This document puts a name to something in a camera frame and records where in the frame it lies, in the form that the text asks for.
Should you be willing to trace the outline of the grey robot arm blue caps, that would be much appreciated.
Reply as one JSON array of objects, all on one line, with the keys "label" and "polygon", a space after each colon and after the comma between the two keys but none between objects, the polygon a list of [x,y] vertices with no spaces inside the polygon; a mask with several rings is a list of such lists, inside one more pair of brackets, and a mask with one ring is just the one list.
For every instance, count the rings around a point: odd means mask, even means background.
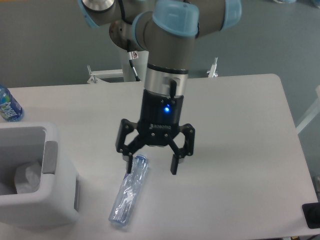
[{"label": "grey robot arm blue caps", "polygon": [[123,119],[115,143],[132,172],[133,155],[144,146],[170,146],[170,171],[194,152],[195,129],[180,125],[192,50],[197,38],[230,28],[242,15],[239,0],[80,0],[91,28],[124,23],[128,51],[147,51],[138,122]]}]

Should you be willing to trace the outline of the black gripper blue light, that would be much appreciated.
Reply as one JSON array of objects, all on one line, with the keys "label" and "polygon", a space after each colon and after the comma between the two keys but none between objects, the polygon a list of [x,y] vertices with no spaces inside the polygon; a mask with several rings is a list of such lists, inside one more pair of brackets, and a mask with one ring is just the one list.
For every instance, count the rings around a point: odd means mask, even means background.
[{"label": "black gripper blue light", "polygon": [[[192,156],[195,145],[195,128],[187,123],[179,126],[184,96],[161,95],[146,89],[143,90],[141,112],[138,123],[123,118],[115,142],[115,148],[127,162],[126,172],[131,173],[133,155],[144,146],[165,147],[173,151],[170,172],[177,174],[178,165],[185,156]],[[125,144],[126,137],[137,128],[138,135],[129,144]],[[182,133],[184,145],[179,148],[174,138]]]}]

